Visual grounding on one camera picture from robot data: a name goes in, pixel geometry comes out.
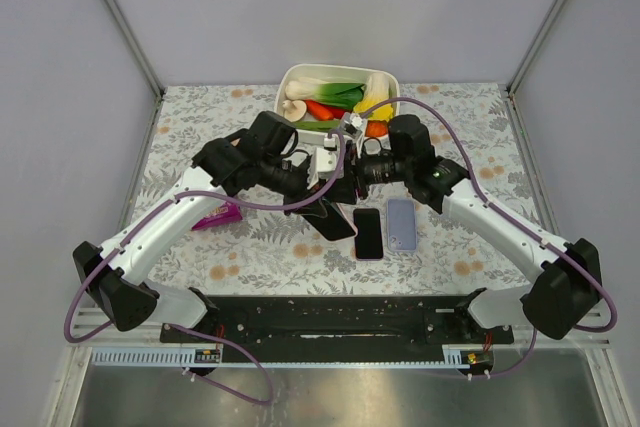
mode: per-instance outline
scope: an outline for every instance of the white container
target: white container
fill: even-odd
[[[360,82],[366,83],[369,75],[374,72],[381,72],[380,70],[360,69],[358,67],[342,67],[340,65],[322,65],[322,64],[298,64],[291,67],[284,79],[280,83],[278,88],[278,94],[276,95],[276,105],[274,111],[277,114],[282,115],[282,102],[287,100],[287,96],[284,93],[284,89],[290,80],[299,80],[301,77],[311,77],[314,79],[324,80],[326,82]],[[391,90],[391,97],[397,97],[400,95],[400,84],[398,79],[393,75],[382,72],[389,79],[389,89]],[[399,115],[398,103],[392,104],[393,115]],[[314,120],[311,114],[306,114],[302,120]],[[298,136],[300,142],[306,144],[322,145],[325,134],[323,132],[311,132],[309,130],[298,130]],[[389,136],[385,135],[380,137],[382,142],[386,142]]]

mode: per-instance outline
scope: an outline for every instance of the pink package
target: pink package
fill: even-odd
[[[231,222],[238,222],[240,220],[242,220],[242,214],[238,206],[225,202],[211,213],[205,215],[191,230],[208,229],[216,225],[230,224]]]

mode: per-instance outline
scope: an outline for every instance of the metallic floor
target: metallic floor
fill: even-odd
[[[513,363],[499,352],[496,369]],[[512,376],[466,382],[404,369],[278,369],[277,400],[256,407],[178,369],[91,366],[78,426],[604,426],[589,366],[578,351],[536,351]],[[261,396],[254,369],[221,369],[212,378]]]

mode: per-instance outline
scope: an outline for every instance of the blue smartphone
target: blue smartphone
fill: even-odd
[[[387,201],[387,248],[395,252],[413,252],[418,248],[416,207],[413,200]]]

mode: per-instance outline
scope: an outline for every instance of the gray wall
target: gray wall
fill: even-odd
[[[506,82],[553,0],[118,0],[161,80],[279,82],[299,62]]]
[[[153,98],[101,0],[0,0],[0,425],[38,425],[78,277],[111,235]]]
[[[600,249],[640,405],[640,0],[570,0],[516,97],[565,236]]]

